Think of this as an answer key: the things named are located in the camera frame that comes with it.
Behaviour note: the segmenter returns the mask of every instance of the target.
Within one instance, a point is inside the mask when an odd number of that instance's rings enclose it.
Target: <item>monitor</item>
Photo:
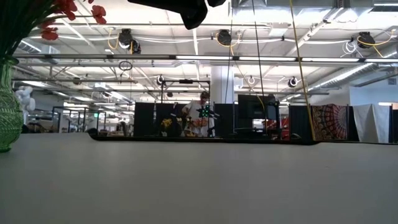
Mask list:
[[[241,119],[276,119],[278,106],[275,106],[275,96],[238,95],[238,113]]]

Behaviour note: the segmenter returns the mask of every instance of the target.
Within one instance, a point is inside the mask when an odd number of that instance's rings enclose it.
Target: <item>vase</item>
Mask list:
[[[23,123],[21,106],[11,90],[11,64],[0,63],[0,153],[11,150]]]

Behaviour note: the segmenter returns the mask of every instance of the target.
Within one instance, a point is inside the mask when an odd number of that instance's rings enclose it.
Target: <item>person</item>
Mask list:
[[[209,99],[210,94],[204,91],[200,94],[200,100],[193,100],[182,108],[182,113],[187,114],[189,119],[184,129],[186,137],[207,137],[207,130],[214,126],[213,119],[209,121],[209,118],[200,117],[200,110],[206,107]]]

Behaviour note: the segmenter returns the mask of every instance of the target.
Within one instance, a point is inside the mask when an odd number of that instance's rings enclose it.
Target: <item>red patterned fabric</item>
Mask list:
[[[346,106],[312,106],[312,121],[317,141],[347,140]]]

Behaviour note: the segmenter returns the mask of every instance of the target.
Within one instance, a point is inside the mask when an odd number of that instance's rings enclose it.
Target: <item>flower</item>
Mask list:
[[[52,25],[55,22],[55,19],[44,21],[39,27],[42,29],[47,28],[49,25]]]
[[[106,11],[102,6],[93,6],[93,17],[98,24],[106,24],[106,20],[103,16],[106,16]]]
[[[55,32],[57,31],[58,28],[45,28],[42,31],[42,38],[46,40],[57,40],[58,39],[58,34]]]
[[[77,11],[74,0],[55,0],[55,4],[58,6],[58,9],[54,13],[65,14],[71,21],[76,19],[73,13]]]

